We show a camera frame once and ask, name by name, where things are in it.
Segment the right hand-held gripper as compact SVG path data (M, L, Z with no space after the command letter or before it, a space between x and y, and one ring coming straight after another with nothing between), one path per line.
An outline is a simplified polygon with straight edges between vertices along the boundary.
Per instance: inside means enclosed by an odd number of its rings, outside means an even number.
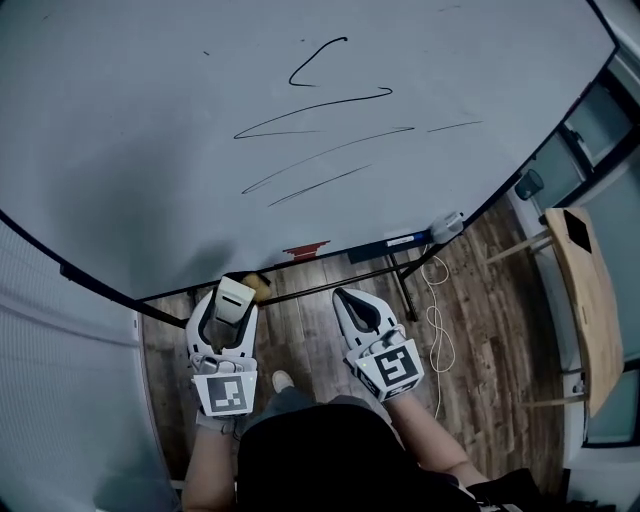
M332 302L350 350L344 362L379 401L415 388L424 369L413 339L382 299L358 289L336 288Z

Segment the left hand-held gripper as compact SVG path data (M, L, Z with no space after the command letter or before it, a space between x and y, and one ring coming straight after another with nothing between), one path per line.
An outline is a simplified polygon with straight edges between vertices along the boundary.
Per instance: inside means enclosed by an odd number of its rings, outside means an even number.
M196 305L186 324L187 348L194 369L192 381L206 416L238 416L253 411L257 361L253 358L259 309L252 303L241 319L232 354L216 355L205 335L215 310L214 292Z

